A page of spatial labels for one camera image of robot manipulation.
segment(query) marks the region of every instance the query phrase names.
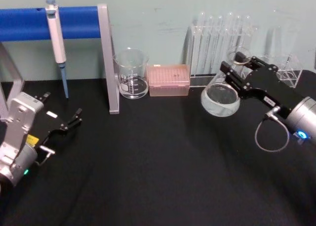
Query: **gray cable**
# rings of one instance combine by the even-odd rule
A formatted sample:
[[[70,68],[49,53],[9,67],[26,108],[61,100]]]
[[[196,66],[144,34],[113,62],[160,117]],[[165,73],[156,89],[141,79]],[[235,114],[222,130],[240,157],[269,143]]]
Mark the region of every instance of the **gray cable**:
[[[283,146],[282,146],[281,148],[279,148],[279,149],[269,150],[269,149],[263,148],[263,147],[258,143],[257,135],[258,135],[259,129],[260,129],[262,123],[265,121],[265,119],[260,122],[260,124],[258,125],[258,127],[257,127],[257,129],[256,129],[255,141],[256,141],[257,146],[258,146],[261,150],[266,151],[266,152],[269,152],[269,153],[276,153],[276,152],[280,152],[280,151],[284,150],[284,149],[287,147],[287,145],[288,145],[288,143],[289,143],[289,141],[290,141],[290,133],[289,133],[287,127],[285,126],[285,124],[283,124],[281,121],[279,121],[278,119],[275,119],[275,120],[274,120],[274,119],[271,119],[271,120],[272,120],[272,121],[275,121],[275,122],[277,122],[277,123],[279,123],[279,124],[285,129],[286,137],[287,137],[285,145],[283,145]]]

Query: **black cloth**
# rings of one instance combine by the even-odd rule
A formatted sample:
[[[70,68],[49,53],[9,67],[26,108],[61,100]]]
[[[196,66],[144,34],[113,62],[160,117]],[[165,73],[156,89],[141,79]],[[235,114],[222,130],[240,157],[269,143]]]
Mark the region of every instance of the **black cloth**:
[[[255,99],[227,118],[209,115],[202,89],[185,97],[120,98],[108,113],[103,80],[27,82],[31,95],[52,93],[47,109],[83,123],[52,139],[56,150],[0,199],[4,226],[300,226],[316,225],[316,148],[294,137],[280,153],[254,141],[268,110]],[[297,90],[316,98],[316,75]],[[265,123],[264,146],[281,146],[284,130]]]

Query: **pipette tip box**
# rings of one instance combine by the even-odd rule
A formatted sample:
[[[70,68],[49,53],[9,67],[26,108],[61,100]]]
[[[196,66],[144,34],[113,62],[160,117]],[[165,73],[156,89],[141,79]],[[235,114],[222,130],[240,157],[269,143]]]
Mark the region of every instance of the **pipette tip box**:
[[[187,96],[190,69],[185,64],[152,65],[147,67],[150,96]]]

